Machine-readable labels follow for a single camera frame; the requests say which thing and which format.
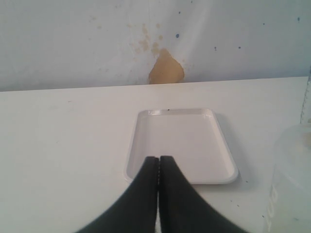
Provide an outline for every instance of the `tray rim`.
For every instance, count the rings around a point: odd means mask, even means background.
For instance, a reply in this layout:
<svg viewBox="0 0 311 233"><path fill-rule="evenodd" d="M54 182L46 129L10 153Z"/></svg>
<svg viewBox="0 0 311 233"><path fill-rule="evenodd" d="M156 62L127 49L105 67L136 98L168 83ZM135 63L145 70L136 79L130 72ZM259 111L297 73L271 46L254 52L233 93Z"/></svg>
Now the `tray rim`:
<svg viewBox="0 0 311 233"><path fill-rule="evenodd" d="M132 129L132 135L131 135L131 140L130 140L130 145L129 145L129 150L127 152L127 156L126 156L126 162L125 162L125 166L124 166L124 169L123 169L123 174L124 174L124 177L125 177L125 180L127 182L132 182L133 179L130 178L127 174L127 167L128 167L128 164L129 164L129 160L130 160L130 155L131 155L131 151L132 151L132 147L133 147L133 141L134 141L134 137L135 137L135 132L136 132L136 129L137 129L137 125L138 125L138 120L141 118L141 117L147 117L147 116L159 116L159 115L177 115L178 113L185 113L187 111L197 111L198 113L196 115L202 115L206 112L208 112L209 115L211 115L213 117L213 119L215 120L215 124L216 124L216 127L218 129L218 132L220 133L220 137L222 138L222 142L223 142L223 146L225 147L225 150L228 154L228 157L232 163L232 166L233 166L233 174L228 177L228 178L225 178L225 179L222 179L221 181L214 181L214 182L190 182L191 184L228 184L228 183L232 183L234 182L238 175L239 175L239 169L237 168L236 166L236 163L232 157L232 154L231 154L231 151L229 149L229 146L227 144L227 141L225 140L225 137L224 137L224 134L223 134L223 131L219 125L219 122L218 122L218 119L216 117L216 114L213 110L209 109L209 108L169 108L169 109L154 109L154 110L142 110L140 111L138 114L137 114L137 117L136 117L136 123Z"/></svg>

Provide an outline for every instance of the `white tray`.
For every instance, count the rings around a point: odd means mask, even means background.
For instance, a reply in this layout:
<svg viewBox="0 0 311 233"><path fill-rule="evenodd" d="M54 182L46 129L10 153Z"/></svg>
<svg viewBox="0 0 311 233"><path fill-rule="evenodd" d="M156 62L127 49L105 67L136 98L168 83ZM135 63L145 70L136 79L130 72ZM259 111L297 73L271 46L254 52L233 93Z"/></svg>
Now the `white tray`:
<svg viewBox="0 0 311 233"><path fill-rule="evenodd" d="M125 178L132 181L146 156L171 155L192 184L224 184L239 173L210 109L147 110L138 114Z"/></svg>

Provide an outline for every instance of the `white wall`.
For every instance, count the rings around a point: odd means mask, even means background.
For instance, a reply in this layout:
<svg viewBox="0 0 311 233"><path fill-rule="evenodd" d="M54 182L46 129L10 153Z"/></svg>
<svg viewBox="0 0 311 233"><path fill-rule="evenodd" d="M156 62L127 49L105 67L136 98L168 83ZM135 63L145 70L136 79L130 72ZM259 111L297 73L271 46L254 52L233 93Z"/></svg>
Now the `white wall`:
<svg viewBox="0 0 311 233"><path fill-rule="evenodd" d="M311 0L0 0L0 90L145 84L154 42L186 82L306 76Z"/></svg>

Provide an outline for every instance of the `white table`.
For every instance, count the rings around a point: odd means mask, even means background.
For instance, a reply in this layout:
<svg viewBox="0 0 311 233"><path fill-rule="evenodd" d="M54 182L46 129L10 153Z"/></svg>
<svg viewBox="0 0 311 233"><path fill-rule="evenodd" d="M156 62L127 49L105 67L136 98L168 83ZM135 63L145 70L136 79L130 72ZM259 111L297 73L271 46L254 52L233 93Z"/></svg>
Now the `white table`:
<svg viewBox="0 0 311 233"><path fill-rule="evenodd" d="M0 232L70 233L128 187L123 169L139 111L210 108L240 170L196 190L260 233L273 144L299 123L306 77L0 93Z"/></svg>

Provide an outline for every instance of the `tabletop surface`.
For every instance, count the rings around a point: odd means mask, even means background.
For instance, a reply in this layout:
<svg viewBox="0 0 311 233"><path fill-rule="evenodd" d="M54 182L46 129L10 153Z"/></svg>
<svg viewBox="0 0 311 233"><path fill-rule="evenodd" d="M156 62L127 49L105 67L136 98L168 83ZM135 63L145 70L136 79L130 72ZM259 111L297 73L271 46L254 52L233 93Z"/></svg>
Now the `tabletop surface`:
<svg viewBox="0 0 311 233"><path fill-rule="evenodd" d="M240 171L195 185L217 211L260 233L273 144L300 121L307 77L0 92L0 232L70 233L128 187L123 170L138 112L214 110Z"/></svg>

